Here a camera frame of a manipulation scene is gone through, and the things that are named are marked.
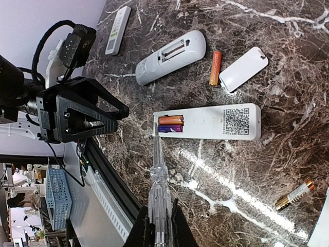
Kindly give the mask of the clear handled screwdriver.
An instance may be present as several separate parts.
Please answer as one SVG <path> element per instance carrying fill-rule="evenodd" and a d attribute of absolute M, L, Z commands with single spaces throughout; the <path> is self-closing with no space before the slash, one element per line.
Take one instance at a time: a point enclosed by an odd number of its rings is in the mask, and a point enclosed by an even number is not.
<path fill-rule="evenodd" d="M 149 220 L 155 226 L 154 245 L 173 246 L 172 201 L 167 184 L 168 168 L 165 165 L 158 124 L 155 124 L 153 166 L 150 168 L 152 180 L 149 191 Z"/>

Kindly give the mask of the orange battery of QR remote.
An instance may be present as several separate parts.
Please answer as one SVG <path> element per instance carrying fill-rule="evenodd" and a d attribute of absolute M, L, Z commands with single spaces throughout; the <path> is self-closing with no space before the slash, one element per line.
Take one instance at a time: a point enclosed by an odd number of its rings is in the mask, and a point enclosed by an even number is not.
<path fill-rule="evenodd" d="M 158 119 L 160 125 L 182 125 L 184 123 L 184 117 L 179 116 L 162 116 Z"/>

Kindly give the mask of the white battery cover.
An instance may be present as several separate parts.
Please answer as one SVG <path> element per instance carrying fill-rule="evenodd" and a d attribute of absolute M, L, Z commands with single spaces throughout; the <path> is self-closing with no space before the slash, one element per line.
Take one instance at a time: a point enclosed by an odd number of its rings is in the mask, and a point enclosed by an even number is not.
<path fill-rule="evenodd" d="M 326 191 L 326 199 L 318 218 L 318 221 L 314 227 L 314 230 L 310 236 L 307 246 L 310 247 L 328 247 L 329 245 L 329 202 L 328 202 L 328 189 Z"/>
<path fill-rule="evenodd" d="M 253 47 L 219 74 L 221 86 L 232 93 L 268 65 L 266 55 Z"/>

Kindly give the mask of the orange AA battery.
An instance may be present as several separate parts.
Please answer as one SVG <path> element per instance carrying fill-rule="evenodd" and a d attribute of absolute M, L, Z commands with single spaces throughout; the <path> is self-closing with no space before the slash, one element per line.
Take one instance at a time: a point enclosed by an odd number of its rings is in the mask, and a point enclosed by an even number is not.
<path fill-rule="evenodd" d="M 212 67 L 209 84 L 211 86 L 218 86 L 219 84 L 219 74 L 221 71 L 222 53 L 215 51 L 213 53 Z"/>

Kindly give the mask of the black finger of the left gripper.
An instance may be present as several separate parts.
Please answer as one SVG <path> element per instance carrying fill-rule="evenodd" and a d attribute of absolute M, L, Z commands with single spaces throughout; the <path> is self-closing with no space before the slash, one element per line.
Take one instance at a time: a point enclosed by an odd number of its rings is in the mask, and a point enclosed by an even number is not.
<path fill-rule="evenodd" d="M 118 111 L 107 112 L 78 95 L 56 97 L 55 138 L 62 143 L 117 131 Z"/>
<path fill-rule="evenodd" d="M 129 116 L 129 108 L 114 97 L 96 79 L 75 77 L 53 87 L 59 99 L 64 100 L 64 107 L 96 120 L 103 117 L 111 120 L 122 120 Z M 98 99 L 102 99 L 115 108 L 107 112 L 97 107 Z"/>

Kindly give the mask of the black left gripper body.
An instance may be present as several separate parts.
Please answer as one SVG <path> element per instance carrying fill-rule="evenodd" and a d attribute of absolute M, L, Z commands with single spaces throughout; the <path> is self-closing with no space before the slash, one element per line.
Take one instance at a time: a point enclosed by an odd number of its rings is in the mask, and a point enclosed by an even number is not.
<path fill-rule="evenodd" d="M 66 87 L 29 87 L 29 101 L 25 104 L 28 114 L 38 117 L 39 140 L 47 143 L 66 143 L 65 126 L 61 125 L 63 111 L 59 110 L 57 96 L 66 91 Z"/>

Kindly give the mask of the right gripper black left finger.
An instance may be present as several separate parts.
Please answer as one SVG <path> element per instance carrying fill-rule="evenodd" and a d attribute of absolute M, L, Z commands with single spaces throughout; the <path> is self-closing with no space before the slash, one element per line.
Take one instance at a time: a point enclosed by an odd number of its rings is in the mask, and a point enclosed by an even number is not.
<path fill-rule="evenodd" d="M 151 246 L 150 241 L 151 227 L 148 218 L 148 207 L 143 206 L 138 213 L 124 247 L 149 247 Z"/>

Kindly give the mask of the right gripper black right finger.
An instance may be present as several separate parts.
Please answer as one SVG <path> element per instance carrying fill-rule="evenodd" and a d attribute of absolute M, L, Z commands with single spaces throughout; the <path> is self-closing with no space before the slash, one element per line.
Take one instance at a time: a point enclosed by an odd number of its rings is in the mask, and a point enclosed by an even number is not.
<path fill-rule="evenodd" d="M 178 199 L 175 199 L 173 202 L 171 222 L 173 231 L 173 246 L 198 247 L 185 215 L 182 212 L 182 208 L 178 205 Z"/>

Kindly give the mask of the white remote with battery compartment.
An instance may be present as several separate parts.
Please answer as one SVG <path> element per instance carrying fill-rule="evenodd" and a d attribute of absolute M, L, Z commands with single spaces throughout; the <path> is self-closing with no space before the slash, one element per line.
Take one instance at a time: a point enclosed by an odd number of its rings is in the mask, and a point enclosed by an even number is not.
<path fill-rule="evenodd" d="M 141 60 L 135 69 L 137 83 L 147 85 L 169 73 L 201 60 L 206 53 L 206 40 L 192 30 Z"/>

